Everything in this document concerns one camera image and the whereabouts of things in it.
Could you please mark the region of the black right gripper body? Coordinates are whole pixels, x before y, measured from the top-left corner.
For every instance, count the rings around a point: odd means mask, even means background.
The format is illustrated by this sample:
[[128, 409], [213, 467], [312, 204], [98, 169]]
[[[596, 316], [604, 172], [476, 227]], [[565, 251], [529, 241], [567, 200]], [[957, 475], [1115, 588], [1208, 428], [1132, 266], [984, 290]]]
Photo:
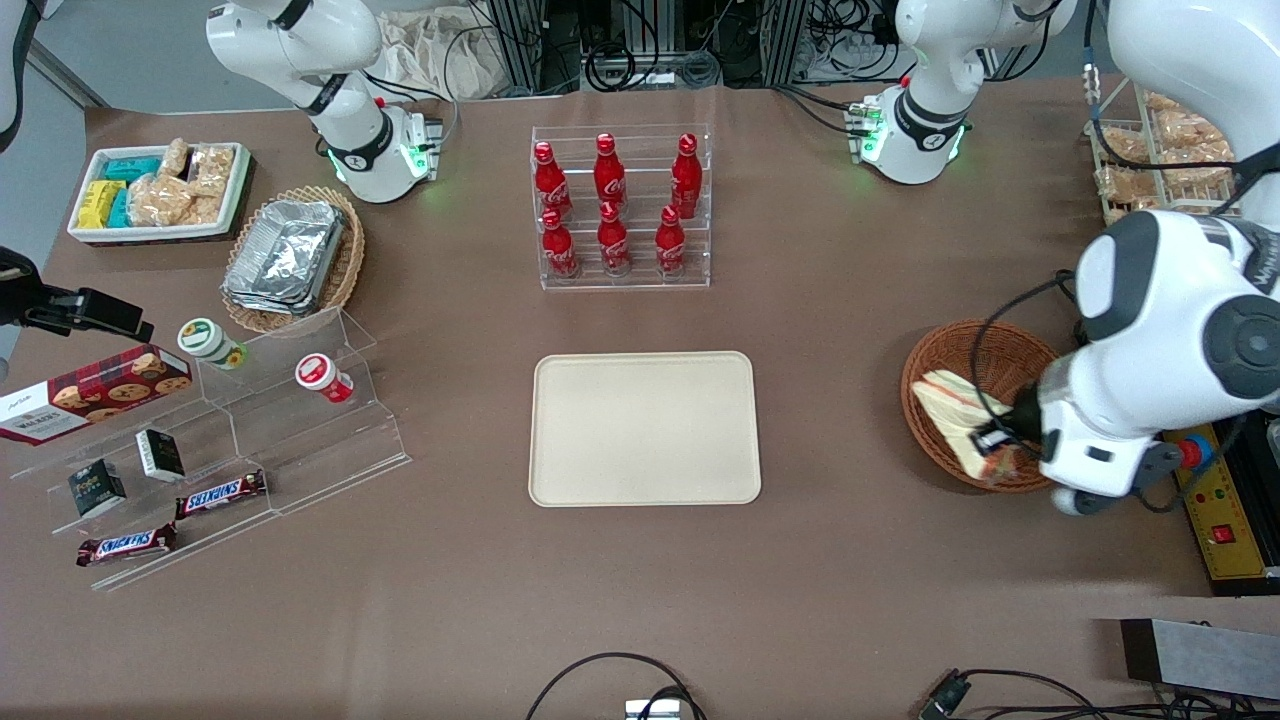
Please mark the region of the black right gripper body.
[[24, 324], [28, 311], [47, 300], [37, 266], [27, 256], [1, 246], [1, 325]]

